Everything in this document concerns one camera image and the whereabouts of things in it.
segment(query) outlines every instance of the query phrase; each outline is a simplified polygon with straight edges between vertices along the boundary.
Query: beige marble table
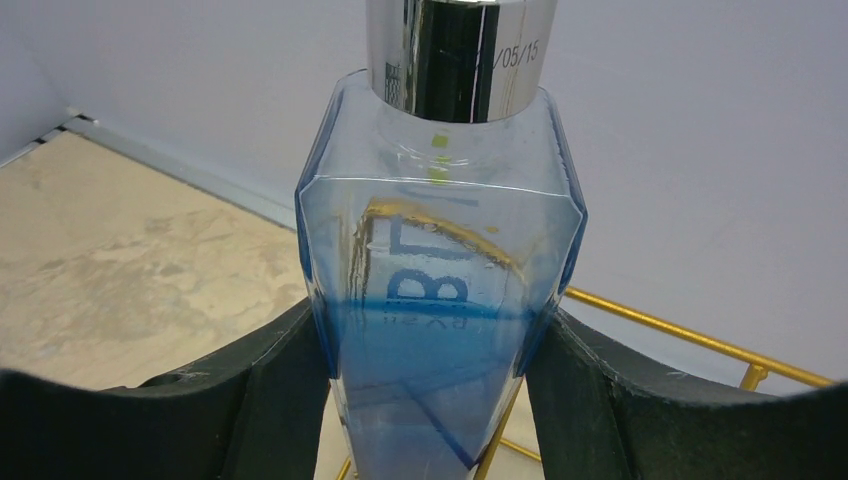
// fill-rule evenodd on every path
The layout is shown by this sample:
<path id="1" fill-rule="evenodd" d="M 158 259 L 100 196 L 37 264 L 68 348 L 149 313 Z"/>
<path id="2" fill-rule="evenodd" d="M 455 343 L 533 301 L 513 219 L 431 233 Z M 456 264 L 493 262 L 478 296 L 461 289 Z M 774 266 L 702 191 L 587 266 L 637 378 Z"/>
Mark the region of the beige marble table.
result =
<path id="1" fill-rule="evenodd" d="M 0 366 L 136 386 L 304 295 L 292 231 L 72 133 L 0 168 Z M 524 393 L 507 435 L 537 448 Z M 345 456 L 330 402 L 315 478 Z M 489 478 L 542 474 L 501 449 Z"/>

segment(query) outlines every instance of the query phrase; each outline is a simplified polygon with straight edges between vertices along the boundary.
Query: bottle body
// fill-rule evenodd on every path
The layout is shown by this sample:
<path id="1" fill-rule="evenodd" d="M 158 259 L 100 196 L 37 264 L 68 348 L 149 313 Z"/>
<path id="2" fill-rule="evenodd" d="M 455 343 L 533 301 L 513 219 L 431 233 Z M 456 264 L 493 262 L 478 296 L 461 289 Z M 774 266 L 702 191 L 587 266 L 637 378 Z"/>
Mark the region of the bottle body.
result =
<path id="1" fill-rule="evenodd" d="M 484 124 L 342 79 L 296 192 L 298 236 L 362 478 L 466 478 L 570 279 L 586 222 L 540 90 Z"/>

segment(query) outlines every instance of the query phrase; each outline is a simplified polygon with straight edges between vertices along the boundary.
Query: bottle cap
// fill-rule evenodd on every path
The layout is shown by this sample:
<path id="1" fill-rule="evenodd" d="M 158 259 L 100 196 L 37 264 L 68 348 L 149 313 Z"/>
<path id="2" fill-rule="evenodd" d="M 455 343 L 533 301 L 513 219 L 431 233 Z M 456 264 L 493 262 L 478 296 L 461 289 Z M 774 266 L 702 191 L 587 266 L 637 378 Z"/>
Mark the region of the bottle cap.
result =
<path id="1" fill-rule="evenodd" d="M 371 88 L 420 118 L 483 123 L 536 97 L 557 0 L 367 0 Z"/>

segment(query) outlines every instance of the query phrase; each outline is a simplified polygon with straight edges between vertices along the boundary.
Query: gold wire stand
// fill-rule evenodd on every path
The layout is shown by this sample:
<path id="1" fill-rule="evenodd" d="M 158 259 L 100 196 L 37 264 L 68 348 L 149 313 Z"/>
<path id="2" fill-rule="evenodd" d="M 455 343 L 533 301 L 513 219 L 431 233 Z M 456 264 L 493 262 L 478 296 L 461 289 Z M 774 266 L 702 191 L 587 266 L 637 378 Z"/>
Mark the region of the gold wire stand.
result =
<path id="1" fill-rule="evenodd" d="M 580 303 L 590 305 L 613 315 L 626 318 L 641 325 L 645 325 L 646 327 L 653 328 L 654 330 L 659 330 L 660 332 L 675 336 L 689 343 L 708 348 L 714 352 L 718 352 L 722 355 L 747 363 L 748 369 L 745 371 L 745 376 L 739 384 L 739 388 L 744 390 L 756 390 L 760 382 L 765 380 L 769 373 L 772 372 L 816 388 L 822 388 L 833 384 L 833 380 L 829 378 L 789 365 L 788 363 L 783 363 L 765 355 L 760 355 L 742 347 L 737 347 L 736 345 L 723 342 L 717 338 L 710 337 L 709 335 L 704 335 L 703 333 L 690 330 L 686 327 L 671 323 L 648 313 L 640 312 L 639 310 L 593 295 L 577 288 L 568 287 L 565 290 L 565 295 Z M 492 466 L 492 461 L 495 458 L 495 453 L 497 453 L 496 445 L 503 445 L 504 447 L 537 462 L 542 461 L 542 456 L 540 454 L 503 438 L 503 431 L 504 428 L 506 428 L 506 423 L 512 413 L 512 407 L 515 405 L 515 399 L 518 397 L 518 391 L 519 388 L 516 388 L 515 394 L 504 412 L 503 419 L 501 419 L 500 424 L 498 424 L 498 428 L 495 430 L 490 447 L 487 449 L 486 454 L 483 457 L 483 461 L 480 463 L 477 473 L 474 475 L 475 480 L 483 480 L 486 478 L 489 468 Z M 336 477 L 336 480 L 344 480 L 350 471 L 350 468 L 351 460 L 350 457 L 348 457 L 342 465 L 342 469 L 339 472 L 338 477 Z"/>

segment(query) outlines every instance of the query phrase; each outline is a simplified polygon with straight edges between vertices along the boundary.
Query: gray wall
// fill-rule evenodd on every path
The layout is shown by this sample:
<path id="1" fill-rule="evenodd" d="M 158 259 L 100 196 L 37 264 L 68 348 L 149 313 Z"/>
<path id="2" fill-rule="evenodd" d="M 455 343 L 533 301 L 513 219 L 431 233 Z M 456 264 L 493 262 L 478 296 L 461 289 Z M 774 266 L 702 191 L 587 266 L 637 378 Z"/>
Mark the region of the gray wall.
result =
<path id="1" fill-rule="evenodd" d="M 104 125 L 291 206 L 363 2 L 6 0 Z M 591 212 L 574 284 L 848 377 L 848 2 L 560 2 L 543 82 Z M 679 368 L 744 366 L 607 315 Z M 798 388 L 769 380 L 767 391 Z"/>
<path id="2" fill-rule="evenodd" d="M 2 20 L 0 13 L 0 165 L 67 118 L 65 102 Z"/>

